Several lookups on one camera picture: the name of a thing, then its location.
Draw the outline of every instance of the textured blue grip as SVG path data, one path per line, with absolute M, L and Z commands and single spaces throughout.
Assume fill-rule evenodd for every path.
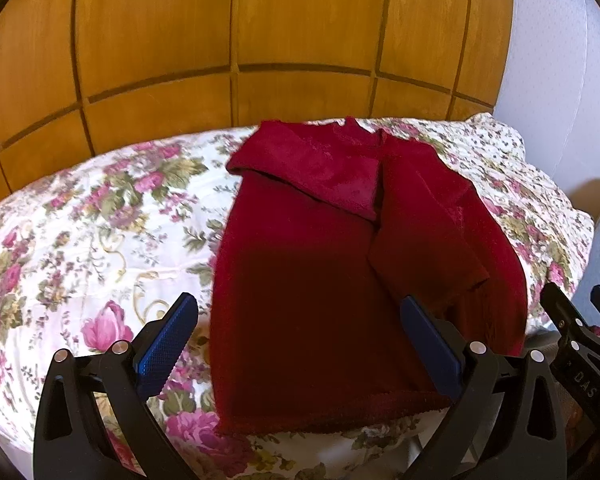
M 459 399 L 462 394 L 462 364 L 411 296 L 400 304 L 402 329 L 416 349 L 439 394 Z
M 197 323 L 196 298 L 182 294 L 165 316 L 164 325 L 153 343 L 135 365 L 138 397 L 147 400 L 162 391 Z

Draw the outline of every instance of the floral bedsheet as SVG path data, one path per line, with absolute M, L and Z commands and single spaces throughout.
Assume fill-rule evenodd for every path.
M 547 325 L 538 304 L 541 287 L 552 280 L 573 293 L 593 222 L 525 162 L 520 135 L 489 114 L 462 123 L 360 123 L 431 143 L 449 167 L 474 182 L 525 269 L 528 330 Z M 148 405 L 201 479 L 341 478 L 439 420 L 439 413 L 424 413 L 335 434 L 214 431 L 211 288 L 240 184 L 224 164 L 253 131 L 136 144 L 43 178 L 0 203 L 0 434 L 13 446 L 32 451 L 55 350 L 84 355 L 131 339 L 184 290 L 198 299 L 200 322 L 162 393 Z M 106 396 L 97 403 L 122 463 L 139 470 Z

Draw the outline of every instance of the wooden headboard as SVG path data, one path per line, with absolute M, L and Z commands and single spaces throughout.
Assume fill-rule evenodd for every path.
M 513 0 L 9 0 L 0 199 L 183 132 L 490 110 Z

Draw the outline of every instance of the small floral print fabric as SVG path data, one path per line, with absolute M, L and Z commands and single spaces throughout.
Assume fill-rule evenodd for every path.
M 573 293 L 593 222 L 525 162 L 520 135 L 489 114 L 462 123 L 360 123 L 432 144 L 450 168 L 474 183 L 525 269 L 528 330 L 546 326 L 540 290 L 551 280 Z M 341 478 L 440 418 L 423 413 L 335 434 L 216 433 L 208 357 L 211 290 L 240 184 L 224 165 L 253 131 L 143 142 L 43 178 L 0 203 L 0 434 L 12 446 L 32 451 L 40 393 L 56 350 L 79 356 L 133 339 L 183 291 L 198 300 L 200 321 L 148 407 L 203 480 Z M 96 394 L 96 402 L 121 462 L 141 471 L 107 397 Z

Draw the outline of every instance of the red garment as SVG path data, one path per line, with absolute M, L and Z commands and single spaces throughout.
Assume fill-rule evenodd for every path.
M 468 340 L 522 350 L 520 261 L 428 144 L 272 121 L 227 169 L 243 180 L 213 291 L 218 430 L 330 432 L 448 406 L 400 326 L 408 294 Z

